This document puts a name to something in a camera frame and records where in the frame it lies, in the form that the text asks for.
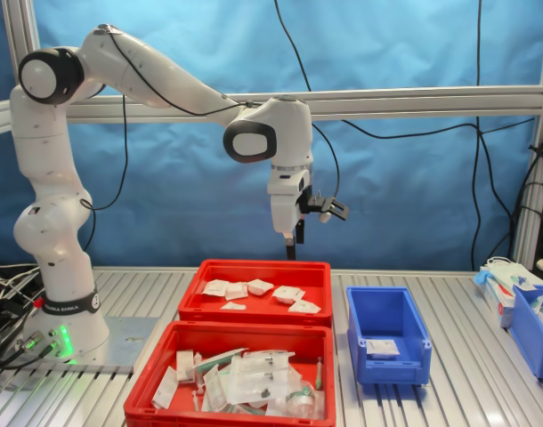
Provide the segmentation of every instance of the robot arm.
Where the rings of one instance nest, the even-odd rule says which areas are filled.
[[[43,312],[29,319],[25,335],[57,334],[56,359],[85,353],[108,336],[94,289],[88,255],[77,231],[90,211],[80,204],[91,198],[74,166],[66,110],[70,103],[109,85],[152,108],[173,106],[193,116],[210,114],[226,128],[226,152],[240,163],[271,159],[268,193],[274,229],[286,239],[295,258],[295,242],[303,243],[303,215],[328,218],[337,202],[312,195],[312,126],[309,107],[280,96],[253,108],[204,85],[166,56],[111,25],[100,25],[79,49],[41,49],[19,67],[20,86],[11,94],[12,136],[20,171],[30,179],[36,201],[14,228],[19,245],[33,254],[45,282]],[[300,236],[294,238],[294,228]],[[69,345],[61,340],[68,337]]]

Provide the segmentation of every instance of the blue storage bin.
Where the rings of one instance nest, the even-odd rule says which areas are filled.
[[[349,346],[359,383],[427,384],[432,343],[406,287],[346,288]],[[399,356],[367,355],[367,340],[394,340]]]
[[[543,326],[531,308],[531,302],[543,295],[543,286],[535,287],[535,291],[522,291],[513,286],[515,308],[509,330],[532,373],[543,378]]]

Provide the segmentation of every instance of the blue curtain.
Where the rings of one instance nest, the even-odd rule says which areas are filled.
[[[273,1],[37,1],[43,46],[80,45],[108,22],[143,39],[227,93],[304,91]],[[313,90],[475,84],[477,1],[303,2],[280,0]],[[0,17],[0,91],[12,72]],[[536,85],[543,56],[543,0],[484,2],[482,85]],[[484,117],[482,129],[527,117]],[[419,133],[471,117],[363,120],[372,133]],[[341,166],[347,222],[310,218],[298,258],[334,268],[469,270],[476,226],[471,193],[475,131],[379,141],[338,121],[317,122]],[[513,206],[525,174],[533,123],[485,135],[497,191]],[[117,193],[121,125],[71,125],[79,175],[96,205]],[[268,163],[227,157],[214,124],[129,125],[129,168],[118,202],[98,212],[89,249],[96,265],[198,265],[206,258],[285,259],[273,231]],[[332,194],[335,166],[314,134],[315,189]],[[481,151],[476,192],[482,211],[476,262],[507,232]],[[0,135],[0,262],[28,260],[12,237],[33,200],[9,134]],[[80,231],[82,244],[91,228]]]

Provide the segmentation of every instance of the metal table surface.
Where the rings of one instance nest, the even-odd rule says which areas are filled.
[[[52,366],[0,376],[2,426],[125,424],[123,403],[196,269],[96,268],[102,309],[160,317],[135,374],[58,372]],[[334,270],[336,422],[352,427],[543,427],[543,382],[524,362],[468,273]],[[407,286],[432,337],[430,383],[358,387],[348,350],[346,286]]]

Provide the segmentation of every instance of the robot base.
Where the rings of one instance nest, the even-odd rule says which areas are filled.
[[[142,350],[155,329],[158,318],[105,316],[103,319],[109,328],[109,337],[96,349],[79,354],[68,363],[55,363],[54,360],[43,359],[24,369],[46,368],[52,364],[53,370],[69,372],[99,370],[103,373],[132,373],[140,357],[144,357]],[[27,359],[19,358],[15,364],[23,361]]]

